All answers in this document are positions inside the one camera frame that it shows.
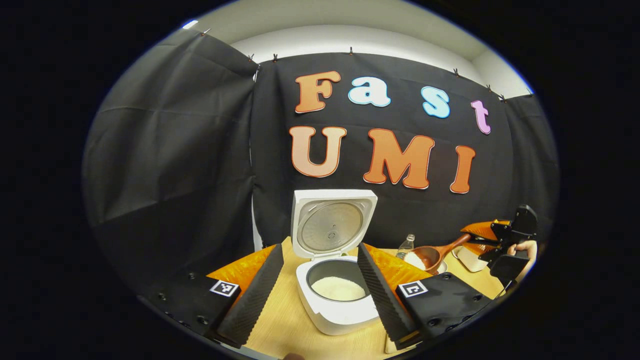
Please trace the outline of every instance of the water bottle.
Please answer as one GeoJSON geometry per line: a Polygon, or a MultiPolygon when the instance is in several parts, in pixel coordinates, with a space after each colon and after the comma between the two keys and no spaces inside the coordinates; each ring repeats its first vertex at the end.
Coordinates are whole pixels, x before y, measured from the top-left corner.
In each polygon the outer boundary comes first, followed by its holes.
{"type": "Polygon", "coordinates": [[[407,252],[413,250],[413,241],[415,240],[415,235],[409,234],[406,236],[406,240],[400,245],[398,248],[398,252],[396,254],[397,258],[404,259],[404,256],[407,252]]]}

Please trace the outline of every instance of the wooden table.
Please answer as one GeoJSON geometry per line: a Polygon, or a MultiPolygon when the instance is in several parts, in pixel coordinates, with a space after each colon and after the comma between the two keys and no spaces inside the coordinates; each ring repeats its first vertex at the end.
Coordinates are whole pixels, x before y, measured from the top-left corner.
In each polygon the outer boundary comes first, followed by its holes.
{"type": "MultiPolygon", "coordinates": [[[[397,251],[381,250],[389,254],[397,251]]],[[[282,253],[284,266],[280,276],[244,347],[278,359],[290,352],[304,356],[305,360],[376,360],[398,354],[385,353],[387,333],[380,319],[364,329],[342,336],[325,335],[316,329],[298,296],[296,278],[296,268],[309,259],[294,254],[291,238],[282,242],[282,253]]],[[[357,248],[349,252],[352,256],[357,254],[357,248]]],[[[476,273],[469,272],[451,253],[444,261],[449,267],[448,272],[491,299],[503,289],[500,281],[491,276],[487,268],[476,273]]]]}

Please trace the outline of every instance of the white rice cooker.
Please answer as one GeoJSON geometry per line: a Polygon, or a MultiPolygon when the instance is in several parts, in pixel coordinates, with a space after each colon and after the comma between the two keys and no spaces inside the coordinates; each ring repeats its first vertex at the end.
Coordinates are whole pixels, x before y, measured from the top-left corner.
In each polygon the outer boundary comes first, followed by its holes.
{"type": "Polygon", "coordinates": [[[343,256],[362,241],[377,201],[370,190],[294,193],[291,243],[297,256],[310,259],[296,269],[298,294],[314,325],[327,335],[347,334],[378,319],[358,258],[343,256]],[[318,281],[322,281],[324,292],[318,281]],[[345,295],[349,293],[345,288],[336,300],[335,294],[343,290],[340,287],[347,285],[356,289],[353,296],[357,299],[345,295]]]}

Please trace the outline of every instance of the wooden spoon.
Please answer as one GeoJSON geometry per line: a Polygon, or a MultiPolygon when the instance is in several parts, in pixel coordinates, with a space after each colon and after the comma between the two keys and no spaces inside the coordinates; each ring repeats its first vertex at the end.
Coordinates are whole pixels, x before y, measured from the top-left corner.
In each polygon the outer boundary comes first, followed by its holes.
{"type": "Polygon", "coordinates": [[[454,248],[459,247],[460,245],[466,243],[471,240],[471,235],[464,234],[460,236],[456,241],[443,246],[420,246],[413,249],[413,253],[415,253],[422,263],[424,263],[424,267],[426,268],[426,272],[431,275],[438,274],[438,266],[444,259],[444,257],[454,248]]]}

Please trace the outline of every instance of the rice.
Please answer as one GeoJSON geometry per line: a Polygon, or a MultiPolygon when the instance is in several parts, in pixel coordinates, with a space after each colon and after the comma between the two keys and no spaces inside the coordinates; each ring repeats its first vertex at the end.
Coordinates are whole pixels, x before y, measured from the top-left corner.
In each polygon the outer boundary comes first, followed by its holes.
{"type": "Polygon", "coordinates": [[[418,255],[416,255],[413,251],[407,252],[407,254],[404,256],[404,260],[420,270],[427,270],[422,260],[418,258],[418,255]]]}
{"type": "Polygon", "coordinates": [[[360,285],[335,276],[320,279],[311,288],[321,296],[337,301],[358,300],[365,295],[365,291],[360,285]]]}

